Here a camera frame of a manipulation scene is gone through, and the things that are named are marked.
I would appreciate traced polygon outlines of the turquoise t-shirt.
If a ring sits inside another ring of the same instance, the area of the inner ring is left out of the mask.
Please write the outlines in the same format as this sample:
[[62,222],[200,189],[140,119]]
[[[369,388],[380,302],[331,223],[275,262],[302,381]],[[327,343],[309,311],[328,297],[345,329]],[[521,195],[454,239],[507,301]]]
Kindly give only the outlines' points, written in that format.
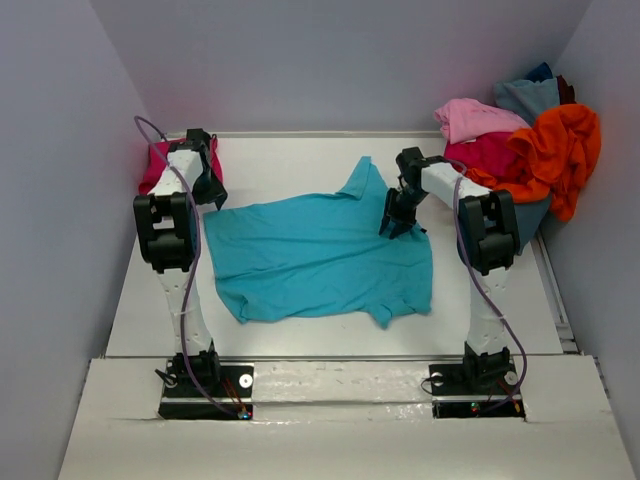
[[379,231],[388,188],[368,157],[335,193],[205,214],[216,291],[240,323],[364,312],[383,329],[432,310],[433,258],[414,227]]

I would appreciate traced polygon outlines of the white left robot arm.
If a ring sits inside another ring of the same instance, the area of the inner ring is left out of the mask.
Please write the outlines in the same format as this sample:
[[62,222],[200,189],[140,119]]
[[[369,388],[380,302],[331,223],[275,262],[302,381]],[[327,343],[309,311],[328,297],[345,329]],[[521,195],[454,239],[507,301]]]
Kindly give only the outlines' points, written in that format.
[[197,207],[221,208],[227,199],[216,147],[216,137],[200,128],[150,144],[133,200],[141,255],[162,285],[174,330],[176,354],[158,375],[178,398],[210,396],[222,377],[195,280],[202,251]]

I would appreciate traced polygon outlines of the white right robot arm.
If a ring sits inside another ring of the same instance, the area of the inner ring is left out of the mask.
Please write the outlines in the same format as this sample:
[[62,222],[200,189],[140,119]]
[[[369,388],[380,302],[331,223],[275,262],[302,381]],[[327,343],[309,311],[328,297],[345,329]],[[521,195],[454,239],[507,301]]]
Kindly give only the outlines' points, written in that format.
[[442,156],[425,157],[417,147],[396,157],[399,186],[385,200],[379,233],[395,239],[417,223],[417,207],[433,195],[453,211],[457,249],[470,279],[470,327],[461,362],[429,375],[437,395],[482,395],[517,374],[507,345],[506,318],[499,307],[514,257],[520,250],[514,200],[489,190]]

